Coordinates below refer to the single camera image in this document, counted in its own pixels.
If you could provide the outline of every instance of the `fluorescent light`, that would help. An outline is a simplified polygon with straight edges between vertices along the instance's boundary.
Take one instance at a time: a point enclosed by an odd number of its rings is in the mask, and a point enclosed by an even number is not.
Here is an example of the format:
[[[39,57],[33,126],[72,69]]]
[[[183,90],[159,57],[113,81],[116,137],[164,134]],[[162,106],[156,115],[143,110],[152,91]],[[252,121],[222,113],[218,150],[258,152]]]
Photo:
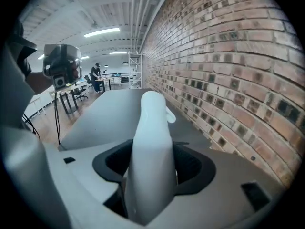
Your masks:
[[[126,54],[127,52],[110,52],[109,54]]]
[[[43,59],[44,58],[44,54],[42,56],[40,56],[38,59]]]
[[[92,33],[86,34],[86,35],[84,35],[84,37],[91,37],[91,36],[96,36],[96,35],[100,35],[100,34],[115,32],[115,31],[120,31],[120,28],[112,28],[112,29],[96,31],[96,32],[92,32]]]

